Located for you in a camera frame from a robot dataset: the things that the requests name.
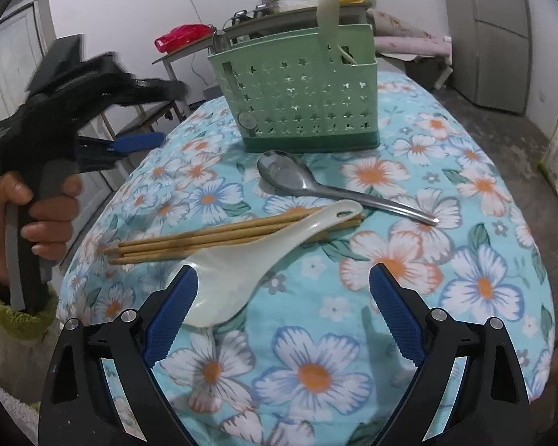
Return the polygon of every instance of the red plastic bag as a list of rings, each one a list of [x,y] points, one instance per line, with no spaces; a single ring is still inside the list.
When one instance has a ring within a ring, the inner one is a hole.
[[[203,25],[202,23],[182,25],[155,40],[155,47],[157,47],[160,53],[169,53],[211,33],[213,33],[213,29],[209,25]]]

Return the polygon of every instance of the green fuzzy sleeve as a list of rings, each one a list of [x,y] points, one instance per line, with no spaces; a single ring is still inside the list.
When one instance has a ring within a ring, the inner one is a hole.
[[[8,305],[0,301],[0,327],[18,340],[35,340],[42,338],[43,334],[56,317],[58,296],[50,286],[49,299],[45,308],[37,315],[29,315],[14,311]]]

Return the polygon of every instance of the table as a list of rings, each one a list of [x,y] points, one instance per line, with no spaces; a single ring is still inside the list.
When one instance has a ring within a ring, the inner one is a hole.
[[[429,93],[402,74],[379,72],[378,82],[378,149],[302,159],[320,182],[395,198],[440,224],[375,212],[358,229],[294,250],[227,323],[182,327],[153,374],[200,444],[232,446],[236,436],[343,446],[378,433],[415,373],[370,297],[368,271],[378,262],[457,320],[502,318],[530,399],[543,391],[554,306],[521,211],[488,156]],[[58,318],[113,320],[181,266],[109,265],[103,250],[120,240],[330,202],[268,194],[256,159],[244,152],[225,100],[205,103],[147,156],[85,237],[64,277]],[[115,367],[105,368],[126,430],[138,435]],[[461,376],[459,362],[430,435],[444,427]]]
[[[370,8],[370,5],[369,2],[341,4],[341,24],[368,23],[366,12]],[[316,7],[308,7],[261,16],[247,22],[238,23],[229,28],[224,28],[224,31],[229,39],[233,39],[254,33],[274,34],[298,28],[311,28],[314,26],[317,26]],[[212,35],[207,35],[181,49],[168,53],[168,55],[157,59],[152,65],[162,62],[165,66],[165,70],[170,76],[170,80],[178,80],[172,64],[183,57],[210,48],[212,46],[212,40]]]

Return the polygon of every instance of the bundle of chopsticks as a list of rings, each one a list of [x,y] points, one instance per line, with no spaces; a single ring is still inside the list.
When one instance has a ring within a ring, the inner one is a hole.
[[[105,250],[106,255],[117,256],[109,260],[112,265],[128,265],[131,263],[160,262],[164,260],[183,259],[195,251],[219,245],[237,245],[256,241],[264,236],[283,229],[321,208],[278,214],[268,218],[253,219],[240,223],[213,226],[198,231],[189,231],[176,235],[156,236],[155,238],[138,239],[120,242],[117,246]],[[362,223],[361,216],[339,223],[323,232],[314,235],[308,242],[329,239],[329,231],[356,227]]]

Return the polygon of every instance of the sleeve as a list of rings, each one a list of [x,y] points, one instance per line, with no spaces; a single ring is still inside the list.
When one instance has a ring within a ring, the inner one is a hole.
[[[44,310],[29,315],[0,300],[0,387],[20,401],[41,399],[60,328],[54,320],[58,296],[50,288]]]

